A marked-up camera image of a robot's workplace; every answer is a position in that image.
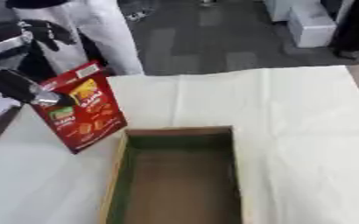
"open box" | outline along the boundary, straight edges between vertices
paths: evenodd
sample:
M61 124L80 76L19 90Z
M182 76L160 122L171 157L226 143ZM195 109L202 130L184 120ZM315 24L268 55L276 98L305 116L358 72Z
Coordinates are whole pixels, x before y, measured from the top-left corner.
M100 224L241 223L230 127L130 129Z

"white pants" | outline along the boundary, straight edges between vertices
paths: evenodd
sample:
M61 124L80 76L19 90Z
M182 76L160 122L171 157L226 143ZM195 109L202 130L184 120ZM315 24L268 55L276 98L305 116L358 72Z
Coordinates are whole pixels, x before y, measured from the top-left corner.
M73 0L59 6L37 10L15 9L15 12L19 18L51 21L72 33L76 45L64 45L57 41L58 52L40 45L57 74L88 61L78 30L95 42L116 74L144 74L133 37L116 0Z

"person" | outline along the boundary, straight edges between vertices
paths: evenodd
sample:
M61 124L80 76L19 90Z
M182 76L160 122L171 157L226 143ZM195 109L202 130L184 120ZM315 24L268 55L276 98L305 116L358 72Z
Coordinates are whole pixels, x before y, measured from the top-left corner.
M39 44L57 74L86 62L79 32L95 42L117 75L144 75L136 45L115 0L8 0L20 19L42 19L67 28L74 45L57 43L55 52Z

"white cardboard box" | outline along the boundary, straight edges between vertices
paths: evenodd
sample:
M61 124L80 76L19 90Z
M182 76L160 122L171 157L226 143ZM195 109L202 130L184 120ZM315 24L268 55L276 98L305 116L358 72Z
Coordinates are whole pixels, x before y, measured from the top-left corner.
M320 3L299 3L290 11L288 27L297 47L328 46L336 23Z

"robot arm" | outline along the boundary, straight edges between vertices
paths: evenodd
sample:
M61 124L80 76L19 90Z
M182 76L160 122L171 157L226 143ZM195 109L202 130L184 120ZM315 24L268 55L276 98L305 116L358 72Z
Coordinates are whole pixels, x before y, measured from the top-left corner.
M58 51L55 40L74 43L70 33L61 26L42 20L22 20L0 23L0 60L27 54L30 43L36 40ZM0 66L0 92L25 103L43 105L74 105L74 100L64 94L45 91L11 67Z

